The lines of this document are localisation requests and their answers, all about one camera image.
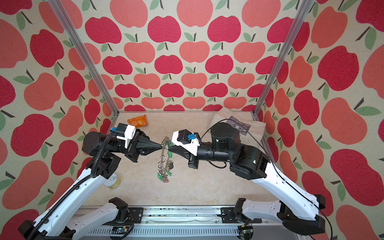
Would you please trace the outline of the metal ring plate with keyrings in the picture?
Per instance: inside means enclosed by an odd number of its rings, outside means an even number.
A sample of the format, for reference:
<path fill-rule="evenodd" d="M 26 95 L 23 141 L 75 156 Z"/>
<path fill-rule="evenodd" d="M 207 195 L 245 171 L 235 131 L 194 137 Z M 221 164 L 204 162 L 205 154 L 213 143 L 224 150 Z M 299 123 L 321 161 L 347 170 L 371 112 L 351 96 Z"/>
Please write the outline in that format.
<path fill-rule="evenodd" d="M 169 177 L 172 176 L 171 169 L 174 167 L 172 157 L 169 154 L 169 147 L 172 146 L 171 140 L 164 137 L 161 143 L 161 156 L 158 162 L 158 179 L 163 183 L 169 183 Z"/>

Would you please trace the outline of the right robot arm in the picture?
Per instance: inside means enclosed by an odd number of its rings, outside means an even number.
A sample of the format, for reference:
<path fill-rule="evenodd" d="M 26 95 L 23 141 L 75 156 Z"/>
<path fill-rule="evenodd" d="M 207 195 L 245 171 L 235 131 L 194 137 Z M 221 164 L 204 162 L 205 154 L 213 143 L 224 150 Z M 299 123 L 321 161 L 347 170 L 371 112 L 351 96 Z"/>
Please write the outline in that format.
<path fill-rule="evenodd" d="M 229 163 L 230 171 L 236 176 L 262 186 L 278 198 L 274 202 L 239 198 L 234 207 L 238 221 L 246 224 L 254 219 L 277 221 L 302 236 L 326 231 L 326 221 L 320 216 L 326 206 L 324 196 L 304 191 L 278 170 L 267 154 L 242 144 L 239 130 L 230 124 L 216 123 L 210 132 L 211 142 L 202 142 L 197 133 L 176 131 L 169 150 L 187 159 L 193 169 L 197 169 L 201 161 Z"/>

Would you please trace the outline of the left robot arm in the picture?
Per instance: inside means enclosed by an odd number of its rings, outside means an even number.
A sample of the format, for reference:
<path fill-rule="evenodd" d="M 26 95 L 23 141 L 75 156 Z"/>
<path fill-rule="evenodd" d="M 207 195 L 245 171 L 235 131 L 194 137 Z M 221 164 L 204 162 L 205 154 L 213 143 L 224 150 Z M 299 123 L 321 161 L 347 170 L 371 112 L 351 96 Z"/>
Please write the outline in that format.
<path fill-rule="evenodd" d="M 108 135 L 91 132 L 83 141 L 83 152 L 92 156 L 78 179 L 43 214 L 33 221 L 24 221 L 18 228 L 26 240 L 79 240 L 103 224 L 127 224 L 130 217 L 128 205 L 115 197 L 104 206 L 74 218 L 84 202 L 109 180 L 117 170 L 122 153 L 132 162 L 167 147 L 158 144 L 134 126 L 119 124 Z"/>

